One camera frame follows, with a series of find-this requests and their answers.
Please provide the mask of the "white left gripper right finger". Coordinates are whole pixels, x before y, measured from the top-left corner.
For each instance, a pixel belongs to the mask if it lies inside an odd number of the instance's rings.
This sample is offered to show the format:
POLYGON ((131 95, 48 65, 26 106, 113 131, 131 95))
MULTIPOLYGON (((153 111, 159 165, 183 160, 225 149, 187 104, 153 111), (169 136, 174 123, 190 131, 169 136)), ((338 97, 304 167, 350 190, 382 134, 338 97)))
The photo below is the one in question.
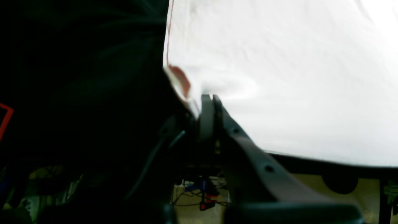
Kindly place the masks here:
POLYGON ((232 205, 225 224, 362 224, 359 208, 307 187, 249 138, 213 96, 223 172, 232 205))

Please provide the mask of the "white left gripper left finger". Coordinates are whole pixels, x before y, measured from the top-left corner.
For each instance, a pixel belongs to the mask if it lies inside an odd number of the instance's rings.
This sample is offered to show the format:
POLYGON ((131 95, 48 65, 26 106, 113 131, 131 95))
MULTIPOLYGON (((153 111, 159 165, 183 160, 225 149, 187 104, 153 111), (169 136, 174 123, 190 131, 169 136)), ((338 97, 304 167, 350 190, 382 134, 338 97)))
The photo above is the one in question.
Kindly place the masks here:
POLYGON ((202 95, 202 112, 195 119, 187 111, 169 116, 158 130, 155 144, 149 151, 134 185, 125 196, 126 200, 138 199, 156 181, 170 187, 177 176, 177 169, 194 169, 211 163, 215 143, 215 97, 202 95))

